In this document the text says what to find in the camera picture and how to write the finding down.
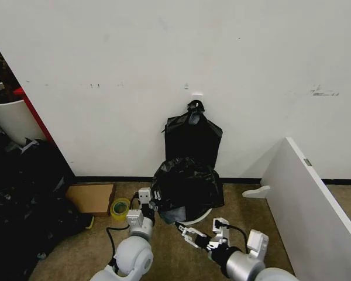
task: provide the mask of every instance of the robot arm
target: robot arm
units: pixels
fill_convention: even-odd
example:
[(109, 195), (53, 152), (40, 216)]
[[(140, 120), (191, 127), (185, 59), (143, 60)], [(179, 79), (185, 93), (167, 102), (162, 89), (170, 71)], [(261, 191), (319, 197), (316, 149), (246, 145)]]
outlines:
[[(298, 281), (295, 276), (279, 268), (265, 268), (263, 262), (267, 252), (269, 238), (267, 235), (251, 230), (246, 250), (230, 246), (229, 222), (223, 218), (214, 218), (211, 238), (195, 228), (176, 224), (185, 241), (196, 248), (205, 249), (209, 257), (221, 267), (221, 272), (234, 281)], [(196, 234), (195, 240), (189, 234)]]
[[(139, 281), (150, 269), (153, 254), (149, 242), (154, 225), (150, 189), (140, 189), (139, 200), (141, 210), (129, 210), (126, 216), (129, 237), (118, 245), (113, 264), (96, 273), (91, 281)], [(126, 276), (119, 276), (118, 270)]]

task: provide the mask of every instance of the trash bag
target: trash bag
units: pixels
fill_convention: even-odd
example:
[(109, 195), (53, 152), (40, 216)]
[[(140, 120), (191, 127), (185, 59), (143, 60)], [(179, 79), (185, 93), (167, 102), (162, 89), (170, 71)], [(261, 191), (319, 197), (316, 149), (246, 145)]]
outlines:
[(166, 160), (192, 157), (214, 168), (222, 129), (206, 119), (201, 101), (191, 101), (187, 110), (181, 116), (168, 118), (165, 125)]
[(191, 157), (163, 162), (153, 176), (151, 190), (153, 204), (168, 224), (196, 220), (225, 203), (218, 173)]
[(65, 197), (73, 181), (62, 154), (47, 142), (0, 146), (0, 280), (27, 280), (39, 259), (90, 225), (92, 215)]

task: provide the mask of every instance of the cardboard box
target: cardboard box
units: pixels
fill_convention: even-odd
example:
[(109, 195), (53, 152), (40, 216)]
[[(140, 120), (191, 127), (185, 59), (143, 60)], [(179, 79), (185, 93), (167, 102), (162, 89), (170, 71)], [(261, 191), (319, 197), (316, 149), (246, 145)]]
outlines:
[(107, 216), (110, 215), (109, 208), (114, 194), (113, 183), (78, 184), (69, 187), (66, 197), (77, 206), (81, 213)]

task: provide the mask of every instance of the tape roll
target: tape roll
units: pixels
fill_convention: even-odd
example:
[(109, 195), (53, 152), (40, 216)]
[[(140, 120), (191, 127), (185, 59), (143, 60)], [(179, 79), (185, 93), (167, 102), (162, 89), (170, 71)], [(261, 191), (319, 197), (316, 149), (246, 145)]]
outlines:
[(126, 220), (126, 215), (130, 209), (130, 200), (127, 198), (118, 198), (111, 205), (111, 216), (116, 221)]

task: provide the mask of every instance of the black cable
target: black cable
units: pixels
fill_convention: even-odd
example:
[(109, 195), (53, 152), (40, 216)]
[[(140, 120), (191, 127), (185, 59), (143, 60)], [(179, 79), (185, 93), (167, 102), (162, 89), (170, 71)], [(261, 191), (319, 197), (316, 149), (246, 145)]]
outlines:
[(243, 239), (245, 240), (245, 249), (246, 249), (246, 253), (249, 253), (249, 249), (248, 249), (248, 247), (247, 247), (247, 243), (248, 243), (247, 235), (246, 235), (246, 233), (245, 233), (242, 229), (240, 229), (239, 227), (235, 227), (234, 225), (223, 224), (222, 222), (220, 222), (220, 221), (218, 221), (218, 220), (216, 220), (215, 226), (216, 226), (216, 227), (223, 226), (223, 227), (227, 227), (227, 228), (232, 228), (232, 229), (238, 230), (240, 233), (242, 233)]
[(116, 259), (114, 258), (115, 254), (116, 254), (116, 248), (115, 248), (115, 243), (113, 241), (113, 237), (111, 235), (111, 233), (109, 232), (110, 230), (125, 230), (125, 229), (128, 229), (130, 227), (130, 225), (126, 226), (126, 227), (123, 227), (123, 228), (117, 228), (117, 227), (107, 227), (105, 230), (106, 230), (106, 233), (108, 234), (109, 236), (109, 240), (111, 240), (111, 244), (112, 244), (112, 248), (113, 248), (113, 254), (112, 254), (112, 259), (108, 262), (108, 264), (110, 266), (114, 266), (116, 265)]
[(133, 207), (133, 201), (134, 199), (139, 199), (139, 193), (138, 192), (135, 192), (133, 197), (131, 198), (130, 200), (130, 206), (129, 206), (129, 209), (131, 210), (131, 208)]

